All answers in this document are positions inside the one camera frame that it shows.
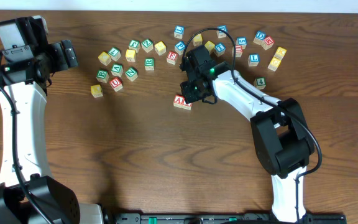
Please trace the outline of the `red I block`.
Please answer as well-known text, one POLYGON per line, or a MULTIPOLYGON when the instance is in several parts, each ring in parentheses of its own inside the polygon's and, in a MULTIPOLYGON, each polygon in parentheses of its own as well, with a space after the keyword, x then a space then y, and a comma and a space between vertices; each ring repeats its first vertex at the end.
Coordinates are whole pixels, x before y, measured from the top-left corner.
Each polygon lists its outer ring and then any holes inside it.
POLYGON ((192 108, 192 103, 186 103, 185 101, 182 104, 182 108, 186 109, 186 110, 191 110, 192 108))

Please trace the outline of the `red A block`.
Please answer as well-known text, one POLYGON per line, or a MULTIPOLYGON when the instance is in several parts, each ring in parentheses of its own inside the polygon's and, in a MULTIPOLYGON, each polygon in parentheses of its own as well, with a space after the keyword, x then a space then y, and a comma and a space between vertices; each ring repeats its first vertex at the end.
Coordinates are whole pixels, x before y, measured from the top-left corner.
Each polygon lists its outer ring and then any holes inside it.
POLYGON ((184 101, 184 97, 180 96, 180 95, 175 95, 174 100, 173 100, 173 105, 174 107, 178 107, 178 108, 182 108, 183 107, 183 101, 184 101))

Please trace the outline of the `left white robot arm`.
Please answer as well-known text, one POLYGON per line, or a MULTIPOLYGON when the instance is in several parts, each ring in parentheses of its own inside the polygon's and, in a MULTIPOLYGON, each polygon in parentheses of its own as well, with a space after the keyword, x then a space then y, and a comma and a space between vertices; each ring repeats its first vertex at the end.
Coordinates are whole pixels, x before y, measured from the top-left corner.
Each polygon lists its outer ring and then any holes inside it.
POLYGON ((78 61, 71 41, 51 44, 47 34, 42 16, 0 22, 0 223, 110 223, 102 206, 80 203, 52 176, 44 128, 47 89, 54 73, 78 61))

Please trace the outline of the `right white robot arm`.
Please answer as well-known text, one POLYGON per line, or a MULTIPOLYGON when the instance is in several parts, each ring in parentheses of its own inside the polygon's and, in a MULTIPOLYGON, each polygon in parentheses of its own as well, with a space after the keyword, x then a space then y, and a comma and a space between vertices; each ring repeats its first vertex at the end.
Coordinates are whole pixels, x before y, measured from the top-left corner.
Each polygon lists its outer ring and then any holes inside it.
POLYGON ((180 85, 187 103, 212 96, 249 120, 257 158, 272 177, 272 213, 280 222, 300 221, 306 214, 303 176, 314 145, 299 103, 266 95, 232 65, 217 63, 204 46, 183 55, 180 69, 188 77, 180 85))

